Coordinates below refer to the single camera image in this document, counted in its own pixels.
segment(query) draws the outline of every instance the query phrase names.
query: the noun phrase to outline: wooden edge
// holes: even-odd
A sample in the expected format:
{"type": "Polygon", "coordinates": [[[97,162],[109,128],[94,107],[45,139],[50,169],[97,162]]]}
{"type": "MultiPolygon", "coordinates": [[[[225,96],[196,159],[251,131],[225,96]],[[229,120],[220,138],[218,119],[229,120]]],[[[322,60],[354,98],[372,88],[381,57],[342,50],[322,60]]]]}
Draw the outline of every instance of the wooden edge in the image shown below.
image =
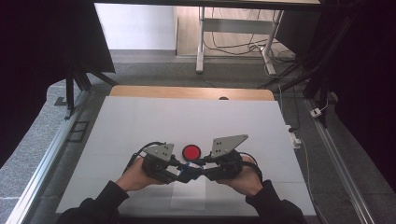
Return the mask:
{"type": "Polygon", "coordinates": [[[110,96],[179,98],[218,100],[274,101],[274,95],[268,90],[195,88],[195,87],[158,87],[158,86],[115,86],[110,96]]]}

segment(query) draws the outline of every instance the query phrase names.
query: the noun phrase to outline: metal frame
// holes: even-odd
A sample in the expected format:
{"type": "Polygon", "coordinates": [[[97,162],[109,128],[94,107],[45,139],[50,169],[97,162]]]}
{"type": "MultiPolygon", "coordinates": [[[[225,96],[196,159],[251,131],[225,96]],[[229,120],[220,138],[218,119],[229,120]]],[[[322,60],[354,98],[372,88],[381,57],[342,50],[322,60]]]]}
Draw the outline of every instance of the metal frame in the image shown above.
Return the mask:
{"type": "Polygon", "coordinates": [[[246,21],[213,18],[206,19],[205,7],[199,7],[199,10],[200,34],[196,64],[197,74],[202,74],[204,72],[204,32],[268,35],[268,41],[265,48],[260,48],[260,52],[264,58],[268,75],[274,76],[276,74],[269,52],[283,11],[278,11],[274,21],[246,21]]]}
{"type": "Polygon", "coordinates": [[[84,105],[86,104],[88,99],[88,93],[82,91],[78,96],[78,100],[76,101],[76,110],[75,113],[70,117],[70,119],[65,119],[64,123],[61,124],[60,129],[55,134],[55,137],[52,139],[52,142],[49,144],[49,148],[44,154],[43,159],[38,164],[37,169],[35,169],[35,173],[32,175],[29,183],[27,184],[23,194],[12,210],[11,214],[8,217],[7,224],[20,224],[26,218],[32,203],[35,200],[35,196],[41,188],[41,185],[45,181],[47,174],[50,172],[50,168],[52,167],[53,162],[55,161],[58,153],[61,151],[62,146],[64,145],[64,141],[66,140],[67,135],[69,134],[74,122],[76,121],[79,114],[82,112],[84,105]]]}
{"type": "MultiPolygon", "coordinates": [[[[310,104],[308,100],[305,100],[305,105],[309,111],[311,111],[313,106],[310,104]]],[[[356,186],[350,172],[347,169],[347,166],[342,158],[340,152],[338,151],[337,146],[332,140],[332,136],[329,133],[328,129],[323,128],[320,121],[318,119],[314,119],[315,125],[318,129],[318,133],[329,152],[330,158],[332,159],[332,163],[335,167],[335,170],[340,177],[346,192],[349,194],[351,202],[356,210],[356,213],[361,220],[361,223],[364,224],[374,224],[375,221],[369,207],[367,206],[366,201],[364,201],[363,196],[361,195],[361,191],[358,186],[356,186]]]]}

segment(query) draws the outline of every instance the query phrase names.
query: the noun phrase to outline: white paper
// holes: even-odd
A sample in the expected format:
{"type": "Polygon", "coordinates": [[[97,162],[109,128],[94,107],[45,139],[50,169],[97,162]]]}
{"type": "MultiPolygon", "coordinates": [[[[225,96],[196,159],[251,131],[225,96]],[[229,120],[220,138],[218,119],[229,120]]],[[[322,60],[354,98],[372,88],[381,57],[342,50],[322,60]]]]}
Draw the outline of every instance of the white paper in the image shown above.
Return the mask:
{"type": "Polygon", "coordinates": [[[184,184],[176,182],[174,185],[171,208],[193,211],[205,211],[206,181],[204,176],[198,177],[184,184]]]}

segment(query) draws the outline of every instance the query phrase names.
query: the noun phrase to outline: red disk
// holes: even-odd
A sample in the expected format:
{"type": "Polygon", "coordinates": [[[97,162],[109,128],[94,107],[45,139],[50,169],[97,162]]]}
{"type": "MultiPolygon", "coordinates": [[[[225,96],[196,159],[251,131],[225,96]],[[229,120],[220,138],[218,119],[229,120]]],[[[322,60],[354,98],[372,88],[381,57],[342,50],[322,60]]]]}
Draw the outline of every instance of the red disk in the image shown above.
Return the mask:
{"type": "Polygon", "coordinates": [[[197,160],[201,157],[201,149],[196,145],[188,145],[183,148],[182,154],[185,161],[197,160]]]}

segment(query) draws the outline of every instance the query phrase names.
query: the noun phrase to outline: wall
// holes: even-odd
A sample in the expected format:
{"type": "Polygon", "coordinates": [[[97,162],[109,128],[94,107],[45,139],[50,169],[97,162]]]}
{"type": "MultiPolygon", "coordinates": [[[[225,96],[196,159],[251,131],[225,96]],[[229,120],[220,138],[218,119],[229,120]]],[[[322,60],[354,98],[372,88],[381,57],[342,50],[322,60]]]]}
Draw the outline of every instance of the wall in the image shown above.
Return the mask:
{"type": "Polygon", "coordinates": [[[176,49],[174,7],[95,4],[109,49],[176,49]]]}

